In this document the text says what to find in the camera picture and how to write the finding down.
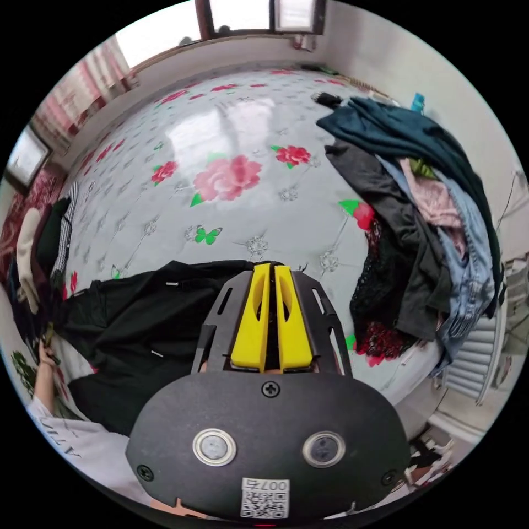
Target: person's hand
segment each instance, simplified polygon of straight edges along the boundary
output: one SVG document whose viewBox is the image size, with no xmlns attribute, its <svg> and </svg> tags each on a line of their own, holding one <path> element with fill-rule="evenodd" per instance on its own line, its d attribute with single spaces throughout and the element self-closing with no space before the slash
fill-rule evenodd
<svg viewBox="0 0 529 529">
<path fill-rule="evenodd" d="M 55 367 L 55 362 L 52 358 L 53 352 L 49 347 L 46 347 L 42 340 L 39 341 L 39 359 L 41 364 L 47 364 L 50 367 Z"/>
</svg>

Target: beige cloth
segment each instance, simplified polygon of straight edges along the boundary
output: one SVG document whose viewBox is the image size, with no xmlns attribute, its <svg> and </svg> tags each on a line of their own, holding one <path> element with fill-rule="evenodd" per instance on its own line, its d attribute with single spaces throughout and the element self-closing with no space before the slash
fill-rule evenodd
<svg viewBox="0 0 529 529">
<path fill-rule="evenodd" d="M 39 295 L 31 272 L 31 247 L 40 221 L 38 209 L 30 208 L 22 221 L 17 241 L 17 268 L 20 286 L 33 314 L 39 312 Z"/>
</svg>

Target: curtain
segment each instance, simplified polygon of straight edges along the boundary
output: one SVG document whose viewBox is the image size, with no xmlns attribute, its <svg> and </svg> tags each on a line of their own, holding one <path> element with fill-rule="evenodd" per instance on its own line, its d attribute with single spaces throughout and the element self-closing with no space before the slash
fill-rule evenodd
<svg viewBox="0 0 529 529">
<path fill-rule="evenodd" d="M 138 80 L 112 36 L 83 57 L 53 88 L 31 119 L 44 142 L 65 155 L 90 117 Z"/>
</svg>

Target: white sleeve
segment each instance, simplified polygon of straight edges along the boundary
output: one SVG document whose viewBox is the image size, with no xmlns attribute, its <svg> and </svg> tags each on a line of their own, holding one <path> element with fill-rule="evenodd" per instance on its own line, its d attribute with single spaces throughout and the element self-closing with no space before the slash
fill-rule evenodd
<svg viewBox="0 0 529 529">
<path fill-rule="evenodd" d="M 107 431 L 101 424 L 54 417 L 34 397 L 28 412 L 55 449 L 75 468 L 101 485 L 131 500 L 150 505 L 125 456 L 128 438 Z"/>
</svg>

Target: windowsill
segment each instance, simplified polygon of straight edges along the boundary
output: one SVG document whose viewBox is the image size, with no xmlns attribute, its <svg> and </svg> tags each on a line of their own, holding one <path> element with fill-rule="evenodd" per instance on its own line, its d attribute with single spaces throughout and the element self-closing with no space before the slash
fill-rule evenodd
<svg viewBox="0 0 529 529">
<path fill-rule="evenodd" d="M 151 57 L 150 59 L 147 59 L 146 61 L 141 62 L 137 66 L 134 66 L 133 68 L 131 68 L 131 71 L 134 74 L 138 74 L 142 70 L 149 68 L 150 66 L 156 64 L 157 62 L 160 62 L 169 57 L 172 57 L 173 55 L 177 55 L 178 53 L 182 53 L 187 50 L 194 50 L 195 48 L 200 48 L 202 46 L 207 46 L 209 44 L 213 44 L 214 42 L 228 42 L 231 40 L 244 40 L 244 39 L 291 39 L 293 36 L 294 36 L 293 34 L 285 34 L 285 33 L 283 34 L 255 33 L 255 34 L 247 34 L 247 35 L 232 35 L 229 37 L 220 37 L 216 39 L 195 42 L 193 44 L 186 44 L 184 46 L 176 46 L 175 48 L 171 48 L 170 50 L 159 53 L 158 55 L 155 55 L 154 57 Z"/>
</svg>

